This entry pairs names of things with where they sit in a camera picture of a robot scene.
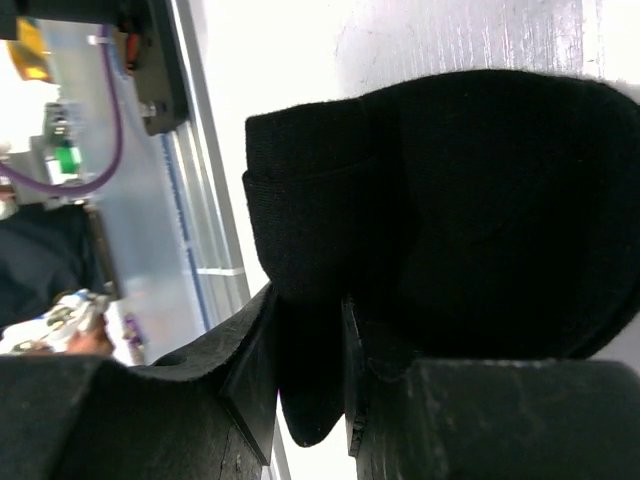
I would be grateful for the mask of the black sock white stripes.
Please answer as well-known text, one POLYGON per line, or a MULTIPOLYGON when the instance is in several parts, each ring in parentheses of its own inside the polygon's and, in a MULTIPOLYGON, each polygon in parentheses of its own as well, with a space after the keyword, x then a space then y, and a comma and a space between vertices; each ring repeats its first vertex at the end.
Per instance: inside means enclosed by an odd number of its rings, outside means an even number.
POLYGON ((639 311, 639 106, 592 80, 427 76, 245 124, 294 441, 342 416, 341 304, 440 358, 587 358, 639 311))

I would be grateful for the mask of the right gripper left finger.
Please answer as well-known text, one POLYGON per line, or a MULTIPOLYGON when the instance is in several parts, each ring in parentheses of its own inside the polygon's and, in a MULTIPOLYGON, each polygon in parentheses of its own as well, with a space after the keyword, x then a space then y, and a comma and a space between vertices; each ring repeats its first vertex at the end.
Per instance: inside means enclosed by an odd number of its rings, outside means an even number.
POLYGON ((276 298, 150 366, 99 356, 1 360, 5 479, 257 479, 271 458, 276 298))

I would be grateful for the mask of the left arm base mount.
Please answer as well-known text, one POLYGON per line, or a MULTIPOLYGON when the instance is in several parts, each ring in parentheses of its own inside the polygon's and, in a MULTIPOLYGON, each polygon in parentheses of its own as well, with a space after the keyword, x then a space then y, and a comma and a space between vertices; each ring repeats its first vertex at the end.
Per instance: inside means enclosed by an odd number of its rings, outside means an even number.
POLYGON ((106 24, 124 35, 120 53, 133 77, 143 122, 151 136, 176 129, 188 118, 188 102, 167 1, 3 1, 1 38, 18 38, 18 19, 106 24))

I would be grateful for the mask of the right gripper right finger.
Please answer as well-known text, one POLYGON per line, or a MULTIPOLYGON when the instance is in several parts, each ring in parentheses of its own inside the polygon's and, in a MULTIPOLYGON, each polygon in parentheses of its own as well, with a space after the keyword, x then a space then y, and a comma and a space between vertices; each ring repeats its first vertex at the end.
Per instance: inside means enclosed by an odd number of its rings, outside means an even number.
POLYGON ((425 355, 342 306, 348 449, 362 479, 635 479, 639 377, 610 361, 425 355))

